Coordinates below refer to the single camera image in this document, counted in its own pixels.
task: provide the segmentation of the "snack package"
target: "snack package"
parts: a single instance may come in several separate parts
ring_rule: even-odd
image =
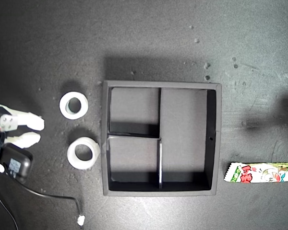
[[[288,181],[288,163],[231,163],[227,182],[266,183]]]

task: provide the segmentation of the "white object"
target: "white object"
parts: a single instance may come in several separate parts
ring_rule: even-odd
[[[4,173],[4,171],[5,171],[4,166],[2,164],[0,164],[0,173]]]
[[[77,113],[74,113],[69,108],[71,99],[76,98],[80,101],[81,108]],[[64,117],[67,119],[75,120],[84,116],[88,110],[87,98],[79,92],[68,92],[60,100],[60,110]]]
[[[12,143],[20,148],[28,148],[40,141],[40,135],[35,132],[24,133],[19,137],[7,137],[4,143]]]
[[[85,220],[85,216],[79,216],[77,223],[79,224],[79,226],[83,226],[84,225],[84,220]]]
[[[90,150],[92,151],[92,158],[88,161],[83,161],[81,159],[79,159],[77,156],[76,156],[76,147],[78,145],[86,145],[87,147],[90,148]],[[99,145],[94,141],[92,140],[91,138],[87,138],[87,137],[82,137],[82,138],[79,138],[77,140],[75,140],[69,147],[68,147],[68,150],[67,150],[67,159],[69,161],[69,163],[76,169],[89,169],[91,168],[98,156],[100,154],[100,147]]]

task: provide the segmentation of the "white tape roll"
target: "white tape roll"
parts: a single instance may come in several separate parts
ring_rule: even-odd
[[[80,101],[81,108],[79,112],[74,113],[69,109],[69,102],[71,99],[77,98]],[[68,92],[60,100],[60,110],[64,117],[75,120],[84,116],[88,110],[87,98],[79,92]]]
[[[86,145],[92,151],[92,158],[88,161],[83,161],[76,156],[76,147],[78,145]],[[83,137],[75,140],[67,150],[67,159],[69,163],[76,169],[88,169],[91,168],[98,156],[100,155],[100,147],[99,145],[92,140],[91,138]]]

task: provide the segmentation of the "dark gray table surface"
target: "dark gray table surface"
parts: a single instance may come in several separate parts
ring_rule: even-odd
[[[73,140],[100,142],[104,79],[206,75],[223,86],[216,196],[106,197],[100,157],[87,171],[69,165]],[[75,121],[59,110],[70,90],[89,101]],[[288,183],[223,181],[232,161],[288,162],[288,0],[0,0],[0,103],[43,116],[26,184],[79,198],[87,230],[288,230]],[[78,229],[72,202],[34,196],[2,174],[0,195],[21,230]],[[1,229],[14,228],[0,206]]]

